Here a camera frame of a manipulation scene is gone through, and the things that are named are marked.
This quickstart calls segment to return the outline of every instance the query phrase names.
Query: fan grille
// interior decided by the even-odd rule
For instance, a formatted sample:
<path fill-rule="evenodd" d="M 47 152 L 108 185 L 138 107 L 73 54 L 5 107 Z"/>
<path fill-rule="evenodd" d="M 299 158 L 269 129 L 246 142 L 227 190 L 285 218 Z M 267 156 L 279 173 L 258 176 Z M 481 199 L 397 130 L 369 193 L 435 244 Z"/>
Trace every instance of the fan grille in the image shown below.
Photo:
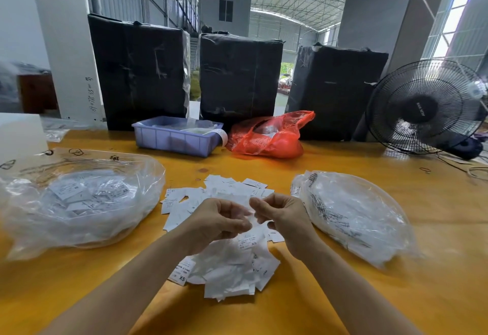
<path fill-rule="evenodd" d="M 366 123 L 386 147 L 429 154 L 471 136 L 486 118 L 487 86 L 467 66 L 423 60 L 393 71 L 376 86 Z"/>

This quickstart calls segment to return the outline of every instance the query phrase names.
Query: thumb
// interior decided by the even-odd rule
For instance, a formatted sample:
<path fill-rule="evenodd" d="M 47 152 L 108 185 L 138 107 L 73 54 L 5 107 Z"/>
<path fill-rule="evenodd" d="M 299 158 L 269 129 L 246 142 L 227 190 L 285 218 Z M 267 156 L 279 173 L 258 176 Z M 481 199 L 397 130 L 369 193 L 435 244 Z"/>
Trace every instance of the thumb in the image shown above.
<path fill-rule="evenodd" d="M 277 217 L 278 210 L 273 208 L 270 204 L 257 197 L 251 197 L 249 199 L 249 205 L 257 213 L 264 215 L 266 218 L 275 219 Z"/>
<path fill-rule="evenodd" d="M 232 233 L 243 233 L 249 231 L 252 228 L 252 224 L 247 219 L 242 220 L 222 217 L 221 228 L 224 231 Z"/>

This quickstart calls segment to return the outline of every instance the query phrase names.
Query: person's right hand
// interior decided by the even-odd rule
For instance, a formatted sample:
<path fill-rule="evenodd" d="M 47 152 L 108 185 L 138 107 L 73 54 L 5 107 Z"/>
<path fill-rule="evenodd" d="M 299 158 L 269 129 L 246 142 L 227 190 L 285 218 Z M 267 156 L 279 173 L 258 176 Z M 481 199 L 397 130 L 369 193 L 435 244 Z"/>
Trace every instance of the person's right hand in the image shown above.
<path fill-rule="evenodd" d="M 268 227 L 281 233 L 295 258 L 302 260 L 311 245 L 320 241 L 302 200 L 273 193 L 263 200 L 253 197 L 249 205 L 256 211 L 258 223 L 272 221 Z"/>

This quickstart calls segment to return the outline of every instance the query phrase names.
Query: clear plastic bag with labels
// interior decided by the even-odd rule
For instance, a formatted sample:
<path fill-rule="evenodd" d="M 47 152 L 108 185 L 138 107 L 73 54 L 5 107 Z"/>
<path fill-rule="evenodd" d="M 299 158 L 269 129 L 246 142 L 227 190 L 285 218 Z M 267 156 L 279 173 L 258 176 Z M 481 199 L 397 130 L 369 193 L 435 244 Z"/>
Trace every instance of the clear plastic bag with labels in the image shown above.
<path fill-rule="evenodd" d="M 8 259 L 117 242 L 159 202 L 164 167 L 145 155 L 55 148 L 0 167 Z"/>
<path fill-rule="evenodd" d="M 363 178 L 307 171 L 294 178 L 290 193 L 304 202 L 317 228 L 375 267 L 400 253 L 417 254 L 413 228 L 400 205 Z"/>

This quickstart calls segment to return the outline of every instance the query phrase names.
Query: wooden tabletop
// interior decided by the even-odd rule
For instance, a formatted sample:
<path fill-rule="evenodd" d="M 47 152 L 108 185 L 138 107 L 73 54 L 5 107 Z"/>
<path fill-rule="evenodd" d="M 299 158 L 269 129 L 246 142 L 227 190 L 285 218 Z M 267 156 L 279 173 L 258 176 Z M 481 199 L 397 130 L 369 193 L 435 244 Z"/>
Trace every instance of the wooden tabletop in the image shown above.
<path fill-rule="evenodd" d="M 167 187 L 204 186 L 208 174 L 256 179 L 289 193 L 305 170 L 353 174 L 393 196 L 414 226 L 418 257 L 396 257 L 377 270 L 320 233 L 352 267 L 428 334 L 488 333 L 488 183 L 435 157 L 385 154 L 376 143 L 305 143 L 302 157 L 276 160 L 218 148 L 207 159 L 138 149 L 133 133 L 70 131 L 54 147 L 143 153 L 166 168 Z M 420 168 L 428 168 L 426 173 Z M 161 204 L 124 240 L 92 250 L 51 250 L 0 263 L 0 334 L 33 334 L 110 277 L 164 232 Z M 11 242 L 0 234 L 0 254 Z M 285 243 L 269 243 L 281 261 L 255 296 L 204 299 L 202 285 L 166 282 L 132 334 L 346 334 L 305 266 Z"/>

